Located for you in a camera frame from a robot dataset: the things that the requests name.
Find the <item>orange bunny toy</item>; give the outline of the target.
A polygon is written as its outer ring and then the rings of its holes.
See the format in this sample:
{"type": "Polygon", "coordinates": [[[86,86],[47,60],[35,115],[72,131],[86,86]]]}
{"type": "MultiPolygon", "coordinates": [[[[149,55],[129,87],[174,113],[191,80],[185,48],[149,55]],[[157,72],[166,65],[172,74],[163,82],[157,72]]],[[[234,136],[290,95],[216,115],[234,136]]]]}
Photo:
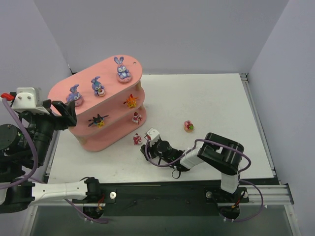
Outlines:
{"type": "Polygon", "coordinates": [[[128,99],[126,99],[124,104],[126,104],[128,108],[135,108],[137,99],[138,97],[134,97],[132,94],[130,94],[130,96],[128,97],[128,99]]]}

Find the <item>strawberry cake slice toy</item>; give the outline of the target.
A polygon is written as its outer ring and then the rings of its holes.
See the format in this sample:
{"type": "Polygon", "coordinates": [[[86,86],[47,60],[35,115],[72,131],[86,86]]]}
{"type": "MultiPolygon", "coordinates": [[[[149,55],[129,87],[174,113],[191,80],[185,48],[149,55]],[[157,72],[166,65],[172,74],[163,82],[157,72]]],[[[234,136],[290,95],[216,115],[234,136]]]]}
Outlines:
{"type": "Polygon", "coordinates": [[[133,121],[134,123],[136,123],[136,124],[139,125],[139,124],[141,123],[141,121],[142,121],[142,116],[141,116],[141,114],[138,113],[138,112],[134,112],[134,113],[133,113],[132,121],[133,121]]]}

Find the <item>black winged toy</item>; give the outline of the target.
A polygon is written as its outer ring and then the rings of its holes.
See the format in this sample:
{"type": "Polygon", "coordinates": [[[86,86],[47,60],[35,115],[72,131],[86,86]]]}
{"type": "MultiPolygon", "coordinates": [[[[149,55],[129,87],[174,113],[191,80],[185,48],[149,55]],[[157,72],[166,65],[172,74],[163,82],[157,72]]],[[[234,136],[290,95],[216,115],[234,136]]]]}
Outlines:
{"type": "Polygon", "coordinates": [[[104,125],[104,120],[105,118],[109,117],[108,115],[101,116],[100,114],[97,114],[97,117],[92,117],[92,119],[89,119],[89,125],[88,127],[91,126],[96,126],[96,127],[102,127],[104,125]]]}

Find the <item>pink bear with strawberry hat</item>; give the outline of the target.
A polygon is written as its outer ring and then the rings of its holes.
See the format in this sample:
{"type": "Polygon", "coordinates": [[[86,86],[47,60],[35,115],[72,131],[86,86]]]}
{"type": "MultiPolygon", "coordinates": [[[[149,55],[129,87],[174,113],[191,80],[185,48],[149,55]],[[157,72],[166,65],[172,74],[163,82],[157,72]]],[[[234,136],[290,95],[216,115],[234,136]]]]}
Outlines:
{"type": "Polygon", "coordinates": [[[134,142],[134,145],[141,145],[142,144],[142,138],[138,133],[134,134],[133,142],[134,142]]]}

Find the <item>small purple bunny with cake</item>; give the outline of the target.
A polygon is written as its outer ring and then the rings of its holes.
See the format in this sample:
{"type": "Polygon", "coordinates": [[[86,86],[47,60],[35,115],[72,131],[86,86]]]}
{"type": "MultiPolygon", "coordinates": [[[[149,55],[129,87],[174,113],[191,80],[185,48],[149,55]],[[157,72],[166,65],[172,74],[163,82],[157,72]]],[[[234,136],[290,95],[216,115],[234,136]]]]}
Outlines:
{"type": "Polygon", "coordinates": [[[92,80],[92,89],[94,91],[95,96],[103,97],[105,95],[105,87],[102,85],[101,82],[98,80],[100,79],[100,76],[95,76],[92,80]]]}

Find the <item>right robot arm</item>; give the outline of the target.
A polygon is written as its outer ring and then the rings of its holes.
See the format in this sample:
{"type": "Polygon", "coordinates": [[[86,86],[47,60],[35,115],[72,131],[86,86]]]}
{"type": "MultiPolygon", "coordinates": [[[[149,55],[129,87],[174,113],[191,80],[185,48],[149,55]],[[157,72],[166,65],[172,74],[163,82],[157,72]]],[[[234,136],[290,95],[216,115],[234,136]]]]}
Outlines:
{"type": "Polygon", "coordinates": [[[208,133],[204,139],[196,139],[194,146],[186,150],[173,148],[160,134],[146,134],[146,143],[141,146],[145,159],[156,167],[170,167],[180,173],[207,163],[221,172],[221,190],[234,194],[240,181],[240,173],[251,166],[244,154],[244,147],[223,136],[208,133]]]}

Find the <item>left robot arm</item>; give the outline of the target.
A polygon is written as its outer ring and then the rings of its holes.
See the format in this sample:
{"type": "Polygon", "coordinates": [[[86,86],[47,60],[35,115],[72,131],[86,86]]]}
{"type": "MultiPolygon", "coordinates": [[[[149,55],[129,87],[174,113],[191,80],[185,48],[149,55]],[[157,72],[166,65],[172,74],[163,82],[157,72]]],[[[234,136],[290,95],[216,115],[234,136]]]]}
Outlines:
{"type": "Polygon", "coordinates": [[[46,184],[32,177],[44,164],[55,131],[77,124],[74,102],[44,101],[43,113],[16,112],[2,99],[16,124],[0,127],[0,211],[13,213],[47,200],[70,204],[103,204],[105,193],[99,180],[84,177],[78,182],[46,184]]]}

